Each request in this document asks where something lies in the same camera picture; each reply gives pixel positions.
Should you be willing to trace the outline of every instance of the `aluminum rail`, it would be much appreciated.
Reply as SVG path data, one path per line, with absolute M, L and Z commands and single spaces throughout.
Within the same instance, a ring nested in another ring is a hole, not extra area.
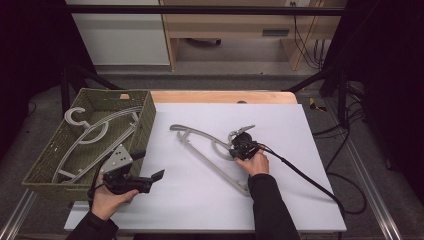
M 330 111 L 331 116 L 334 121 L 337 123 L 336 115 L 336 106 L 334 101 L 331 101 L 327 98 L 324 98 L 326 105 Z M 392 216 L 390 215 L 389 210 L 387 209 L 386 204 L 384 203 L 383 198 L 378 192 L 377 187 L 374 184 L 374 181 L 371 179 L 370 174 L 368 173 L 358 151 L 355 148 L 352 140 L 349 138 L 346 141 L 346 147 L 350 155 L 350 160 L 355 170 L 356 176 L 358 177 L 359 183 L 361 184 L 364 193 L 367 197 L 368 203 L 370 204 L 374 215 L 377 219 L 378 224 L 387 240 L 401 240 L 402 236 L 393 221 Z
M 184 6 L 184 5 L 48 5 L 50 10 L 69 13 L 92 14 L 212 14 L 212 15 L 296 15 L 296 16 L 346 16 L 360 10 L 318 7 L 260 7 L 260 6 Z
M 36 197 L 37 194 L 35 192 L 29 189 L 25 190 L 25 193 L 22 195 L 21 200 L 9 217 L 9 220 L 1 229 L 0 240 L 15 239 Z

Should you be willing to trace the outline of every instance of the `person's left hand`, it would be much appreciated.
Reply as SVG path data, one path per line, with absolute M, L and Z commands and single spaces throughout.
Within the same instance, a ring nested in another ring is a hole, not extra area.
M 103 180 L 103 175 L 99 174 L 97 181 L 101 180 Z M 122 195 L 115 195 L 103 185 L 97 188 L 94 193 L 91 212 L 100 219 L 107 221 L 122 204 L 131 201 L 138 193 L 138 190 L 134 189 Z

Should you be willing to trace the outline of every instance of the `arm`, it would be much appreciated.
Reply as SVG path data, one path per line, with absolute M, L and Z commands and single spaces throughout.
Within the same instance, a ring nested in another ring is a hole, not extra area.
M 112 220 L 104 221 L 91 211 L 78 223 L 68 235 L 67 240 L 113 239 L 118 226 Z
M 99 175 L 97 181 L 102 179 L 103 175 Z M 119 228 L 110 217 L 122 204 L 130 202 L 137 194 L 137 190 L 132 190 L 122 195 L 115 195 L 106 186 L 101 185 L 94 193 L 92 208 L 66 239 L 113 239 Z
M 263 150 L 248 161 L 236 158 L 236 162 L 250 175 L 256 240 L 300 240 L 277 182 L 269 175 L 269 161 Z

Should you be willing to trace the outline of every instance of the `black curtain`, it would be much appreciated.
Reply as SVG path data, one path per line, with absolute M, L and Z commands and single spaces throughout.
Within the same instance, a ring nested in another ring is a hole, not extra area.
M 95 72 L 71 14 L 49 11 L 64 0 L 0 1 L 0 159 L 28 114 L 32 96 L 60 84 L 66 66 Z M 73 75 L 76 90 L 85 87 Z

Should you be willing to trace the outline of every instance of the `plastic basket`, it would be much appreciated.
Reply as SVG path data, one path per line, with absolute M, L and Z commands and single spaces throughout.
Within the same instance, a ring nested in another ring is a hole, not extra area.
M 74 112 L 72 119 L 77 122 L 87 121 L 90 125 L 112 113 L 131 107 L 142 107 L 138 114 L 139 120 L 135 131 L 122 144 L 130 153 L 136 153 L 147 148 L 156 115 L 155 105 L 149 91 L 81 89 L 71 106 L 71 108 L 74 107 L 82 107 L 85 112 Z M 69 155 L 62 169 L 67 172 L 78 173 L 79 169 L 84 169 L 104 152 L 133 122 L 134 120 L 130 115 L 109 121 L 106 135 L 97 142 L 86 145 L 79 144 Z M 101 128 L 100 126 L 93 130 L 84 140 L 90 140 L 97 136 Z M 94 166 L 75 183 L 61 183 L 67 180 L 67 177 L 63 175 L 59 176 L 58 183 L 52 183 L 53 175 L 61 159 L 83 132 L 82 126 L 70 125 L 63 120 L 25 177 L 22 185 L 49 199 L 87 200 L 87 190 L 91 186 L 98 166 Z M 140 174 L 142 163 L 143 159 L 133 162 L 132 175 L 138 176 Z

